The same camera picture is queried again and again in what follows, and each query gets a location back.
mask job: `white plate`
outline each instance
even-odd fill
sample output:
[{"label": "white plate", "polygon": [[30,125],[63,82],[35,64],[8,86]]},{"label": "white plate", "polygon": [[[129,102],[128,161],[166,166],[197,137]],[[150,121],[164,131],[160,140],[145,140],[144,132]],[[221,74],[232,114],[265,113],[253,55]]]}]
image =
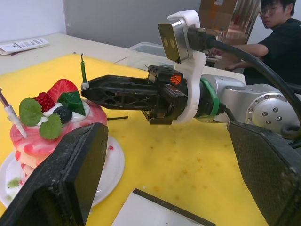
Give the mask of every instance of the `white plate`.
[{"label": "white plate", "polygon": [[[123,174],[125,158],[122,148],[116,139],[111,136],[108,138],[108,146],[109,149],[111,146],[112,150],[109,150],[107,154],[92,207],[104,200],[114,190]],[[15,159],[15,153],[12,152],[0,168],[0,201],[5,207],[9,206],[22,188],[22,185],[8,188],[8,183],[12,180],[20,180],[22,172],[21,165]]]}]

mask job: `green candle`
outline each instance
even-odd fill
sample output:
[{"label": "green candle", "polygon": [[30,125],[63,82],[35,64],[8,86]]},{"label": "green candle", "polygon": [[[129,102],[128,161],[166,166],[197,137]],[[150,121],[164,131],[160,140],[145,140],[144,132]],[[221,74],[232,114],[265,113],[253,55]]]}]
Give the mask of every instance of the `green candle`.
[{"label": "green candle", "polygon": [[83,82],[87,82],[87,78],[86,78],[86,70],[85,70],[85,62],[83,60],[83,53],[81,54],[81,63],[80,63],[80,67],[81,67],[81,75],[83,76]]}]

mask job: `white cream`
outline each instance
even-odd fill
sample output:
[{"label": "white cream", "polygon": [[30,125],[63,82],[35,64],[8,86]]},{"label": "white cream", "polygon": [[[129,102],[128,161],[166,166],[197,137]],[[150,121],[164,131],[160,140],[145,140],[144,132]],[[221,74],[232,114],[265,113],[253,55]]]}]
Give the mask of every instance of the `white cream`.
[{"label": "white cream", "polygon": [[[79,121],[85,120],[88,117],[88,115],[90,114],[90,106],[85,101],[83,101],[83,100],[81,100],[81,101],[83,103],[86,115],[84,116],[84,115],[78,114],[76,112],[72,112],[72,118],[66,124],[75,123],[75,122],[79,122]],[[43,122],[47,121],[48,117],[53,114],[53,112],[55,111],[55,109],[58,108],[58,107],[61,107],[61,106],[63,106],[61,103],[56,103],[55,106],[52,107],[51,109],[49,109],[47,112],[43,112],[43,115],[45,117],[41,117],[41,120],[37,124],[37,126],[40,126]]]}]

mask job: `blueberry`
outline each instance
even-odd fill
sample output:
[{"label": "blueberry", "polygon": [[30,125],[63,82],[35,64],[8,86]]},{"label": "blueberry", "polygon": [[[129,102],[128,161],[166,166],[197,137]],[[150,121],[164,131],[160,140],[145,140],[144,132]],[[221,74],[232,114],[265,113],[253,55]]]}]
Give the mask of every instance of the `blueberry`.
[{"label": "blueberry", "polygon": [[72,111],[70,111],[68,108],[64,106],[60,106],[56,108],[53,113],[58,114],[60,116],[61,121],[63,124],[69,122],[72,118]]}]

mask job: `yellow cutting board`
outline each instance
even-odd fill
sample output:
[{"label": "yellow cutting board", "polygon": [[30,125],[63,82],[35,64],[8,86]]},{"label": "yellow cutting board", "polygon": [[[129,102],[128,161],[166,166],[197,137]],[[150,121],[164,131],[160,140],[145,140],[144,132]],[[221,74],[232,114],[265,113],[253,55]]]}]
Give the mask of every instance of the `yellow cutting board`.
[{"label": "yellow cutting board", "polygon": [[[113,74],[146,78],[147,72],[85,57],[87,79]],[[47,92],[59,79],[80,88],[80,56],[64,56],[0,76],[2,92],[16,113],[26,97]],[[127,197],[141,189],[217,226],[267,226],[241,177],[225,124],[192,120],[184,125],[149,125],[140,111],[107,110],[109,133],[124,150],[120,183],[93,208],[87,226],[110,226]],[[11,122],[0,107],[0,163],[12,151]],[[0,215],[5,207],[0,204]]]}]

